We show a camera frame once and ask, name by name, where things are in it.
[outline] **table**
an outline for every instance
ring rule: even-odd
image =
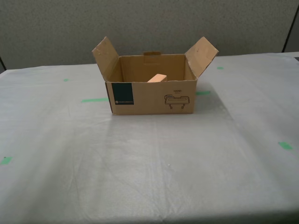
[[[5,71],[0,223],[298,223],[294,56],[216,57],[188,115],[113,116],[95,64]]]

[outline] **gray wall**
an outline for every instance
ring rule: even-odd
[[[94,63],[108,36],[120,55],[184,53],[205,36],[220,55],[281,52],[298,0],[0,0],[8,69]]]

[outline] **open cardboard box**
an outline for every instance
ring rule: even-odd
[[[217,54],[204,37],[185,54],[119,56],[107,37],[93,50],[115,115],[193,113],[197,79]],[[148,83],[156,74],[167,81]]]

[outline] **open box flap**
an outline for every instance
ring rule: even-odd
[[[218,54],[218,50],[205,38],[200,38],[186,53],[188,64],[198,78]]]
[[[119,60],[119,56],[107,37],[105,37],[101,43],[93,49],[93,56],[104,80],[109,81],[109,78]]]

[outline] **orange wooden block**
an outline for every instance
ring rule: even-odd
[[[167,76],[162,74],[156,74],[153,78],[151,78],[148,83],[158,83],[167,81]]]

